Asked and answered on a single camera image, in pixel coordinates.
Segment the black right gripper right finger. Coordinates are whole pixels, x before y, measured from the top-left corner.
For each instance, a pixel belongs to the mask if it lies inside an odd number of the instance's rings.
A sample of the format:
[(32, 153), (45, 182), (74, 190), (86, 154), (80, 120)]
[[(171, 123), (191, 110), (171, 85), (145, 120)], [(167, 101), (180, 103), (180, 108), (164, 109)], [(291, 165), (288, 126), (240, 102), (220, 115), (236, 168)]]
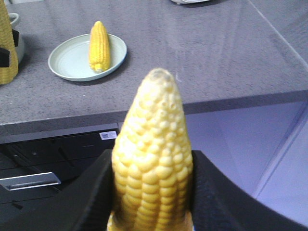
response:
[(192, 220), (196, 231), (306, 231), (228, 179), (201, 151), (193, 151)]

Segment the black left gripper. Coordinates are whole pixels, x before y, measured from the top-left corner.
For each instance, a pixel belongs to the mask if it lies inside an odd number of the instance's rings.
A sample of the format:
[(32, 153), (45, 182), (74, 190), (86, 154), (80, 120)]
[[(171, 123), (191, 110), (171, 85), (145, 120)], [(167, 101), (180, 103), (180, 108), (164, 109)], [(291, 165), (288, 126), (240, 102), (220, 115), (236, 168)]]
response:
[[(12, 29), (14, 46), (19, 46), (20, 33), (15, 29)], [(10, 67), (10, 55), (11, 52), (5, 48), (0, 48), (0, 67)]]

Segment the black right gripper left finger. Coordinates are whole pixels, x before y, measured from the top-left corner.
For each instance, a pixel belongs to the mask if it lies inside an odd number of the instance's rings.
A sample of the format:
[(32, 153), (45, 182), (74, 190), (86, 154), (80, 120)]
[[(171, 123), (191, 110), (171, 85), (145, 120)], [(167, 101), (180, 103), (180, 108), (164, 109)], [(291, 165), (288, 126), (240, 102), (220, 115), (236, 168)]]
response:
[(46, 203), (2, 223), (2, 231), (104, 231), (113, 203), (110, 149)]

